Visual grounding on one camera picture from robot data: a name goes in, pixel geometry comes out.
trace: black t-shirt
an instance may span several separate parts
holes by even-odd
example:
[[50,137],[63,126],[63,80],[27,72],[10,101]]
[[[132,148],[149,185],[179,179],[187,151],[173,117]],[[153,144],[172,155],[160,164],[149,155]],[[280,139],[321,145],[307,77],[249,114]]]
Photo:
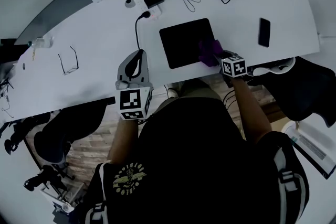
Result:
[[[280,147],[287,165],[308,186],[287,135],[271,132],[252,145],[242,139],[220,100],[178,99],[146,123],[128,163],[105,164],[109,222],[278,223],[273,157]],[[82,219],[103,200],[99,167],[78,208]],[[292,200],[295,208],[297,201]]]

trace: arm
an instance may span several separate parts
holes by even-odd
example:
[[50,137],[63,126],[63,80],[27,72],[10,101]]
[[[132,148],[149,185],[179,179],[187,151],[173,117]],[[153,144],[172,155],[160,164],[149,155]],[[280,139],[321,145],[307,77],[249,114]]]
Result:
[[138,141],[138,131],[137,120],[119,120],[115,138],[108,155],[108,159],[112,160],[111,163],[124,164]]
[[246,139],[256,144],[265,134],[272,131],[271,125],[242,79],[232,79]]

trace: purple cloth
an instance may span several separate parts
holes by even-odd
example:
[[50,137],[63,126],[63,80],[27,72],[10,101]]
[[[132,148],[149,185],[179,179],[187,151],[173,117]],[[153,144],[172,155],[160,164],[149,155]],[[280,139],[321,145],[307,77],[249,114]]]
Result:
[[200,53],[198,58],[201,62],[209,67],[219,65],[215,55],[219,56],[223,52],[223,49],[218,40],[200,41],[198,46],[200,47]]

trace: white desk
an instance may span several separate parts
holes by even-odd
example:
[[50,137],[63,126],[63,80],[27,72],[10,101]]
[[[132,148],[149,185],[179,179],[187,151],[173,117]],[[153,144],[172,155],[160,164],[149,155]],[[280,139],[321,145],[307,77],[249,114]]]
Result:
[[[126,8],[125,0],[103,0],[76,12],[48,34],[54,36],[50,49],[28,49],[19,59],[14,87],[9,89],[10,118],[0,111],[0,122],[26,118],[68,106],[113,96],[119,64],[137,50],[134,24],[138,9]],[[138,22],[140,47],[147,52],[150,81],[154,87],[197,78],[219,71],[203,63],[170,69],[159,30],[165,27],[208,18],[222,46],[243,56],[248,66],[311,54],[319,51],[318,36],[308,0],[201,0],[191,13],[183,0],[160,4],[158,20]],[[257,44],[259,19],[271,22],[270,46]],[[64,76],[64,68],[79,69]],[[0,106],[7,108],[4,98]]]

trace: black mouse pad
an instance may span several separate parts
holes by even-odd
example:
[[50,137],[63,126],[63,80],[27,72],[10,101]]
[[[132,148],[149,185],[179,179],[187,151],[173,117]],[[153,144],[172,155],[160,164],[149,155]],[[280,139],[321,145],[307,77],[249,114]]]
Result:
[[171,69],[199,62],[200,41],[215,40],[206,18],[163,28],[160,36]]

